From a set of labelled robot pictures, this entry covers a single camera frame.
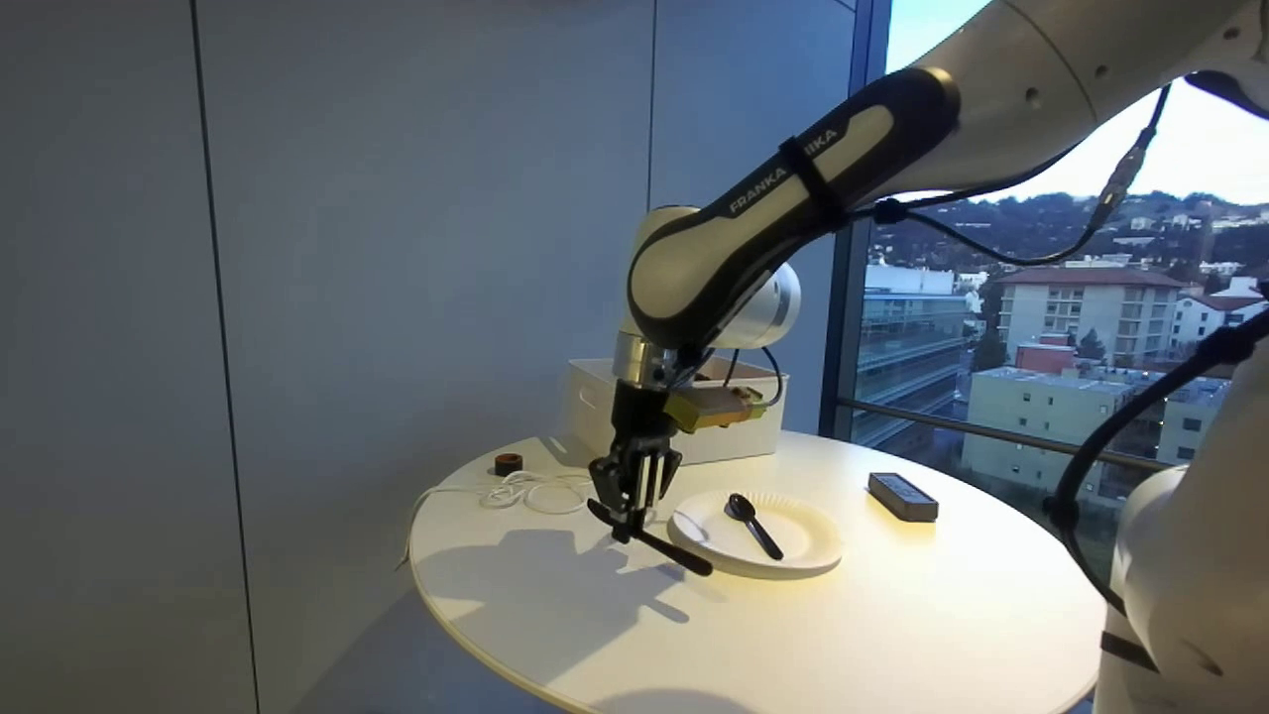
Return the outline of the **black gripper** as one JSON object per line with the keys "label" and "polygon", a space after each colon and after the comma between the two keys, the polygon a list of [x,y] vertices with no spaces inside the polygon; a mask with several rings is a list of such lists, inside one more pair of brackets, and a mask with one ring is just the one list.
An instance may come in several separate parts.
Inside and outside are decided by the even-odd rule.
{"label": "black gripper", "polygon": [[664,418],[664,392],[618,380],[610,430],[610,458],[593,458],[588,463],[593,505],[603,505],[606,516],[622,516],[618,463],[638,463],[633,508],[651,512],[671,491],[683,463],[683,458],[671,447],[674,421]]}

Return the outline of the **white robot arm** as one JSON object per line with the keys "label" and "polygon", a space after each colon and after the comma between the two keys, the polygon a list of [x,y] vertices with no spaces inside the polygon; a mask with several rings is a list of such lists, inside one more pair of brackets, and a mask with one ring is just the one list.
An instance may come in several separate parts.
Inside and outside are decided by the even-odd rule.
{"label": "white robot arm", "polygon": [[1264,0],[987,0],[720,200],[651,213],[625,270],[613,439],[590,463],[603,516],[630,523],[664,496],[664,392],[806,242],[889,196],[1022,181],[1176,74],[1256,110]]}

